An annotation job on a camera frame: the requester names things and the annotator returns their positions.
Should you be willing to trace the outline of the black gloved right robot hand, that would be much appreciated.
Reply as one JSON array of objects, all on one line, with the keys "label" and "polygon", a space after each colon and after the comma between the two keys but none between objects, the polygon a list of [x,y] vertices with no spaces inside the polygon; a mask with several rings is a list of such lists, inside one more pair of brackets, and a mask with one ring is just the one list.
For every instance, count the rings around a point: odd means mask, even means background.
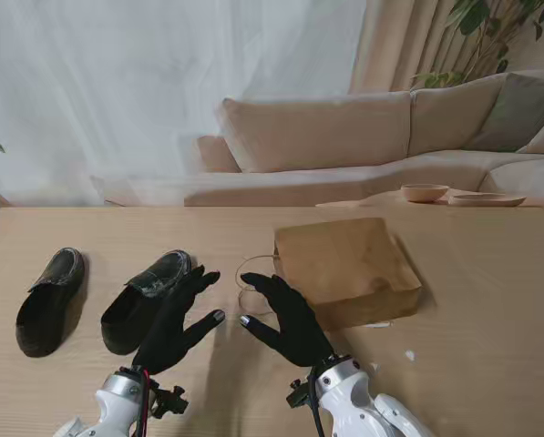
[{"label": "black gloved right robot hand", "polygon": [[277,275],[241,274],[241,280],[264,296],[275,313],[279,329],[252,315],[242,315],[241,325],[257,340],[299,367],[313,367],[334,356],[315,313],[306,299]]}]

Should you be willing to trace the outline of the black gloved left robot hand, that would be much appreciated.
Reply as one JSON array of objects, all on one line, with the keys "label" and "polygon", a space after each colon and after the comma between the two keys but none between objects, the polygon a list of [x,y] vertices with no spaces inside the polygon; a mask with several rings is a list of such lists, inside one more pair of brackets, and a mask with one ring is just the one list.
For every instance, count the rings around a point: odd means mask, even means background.
[{"label": "black gloved left robot hand", "polygon": [[140,343],[133,366],[149,375],[162,373],[179,363],[190,349],[224,322],[225,312],[213,310],[184,328],[185,317],[197,296],[215,284],[220,276],[218,271],[206,272],[203,266],[198,266],[172,288]]}]

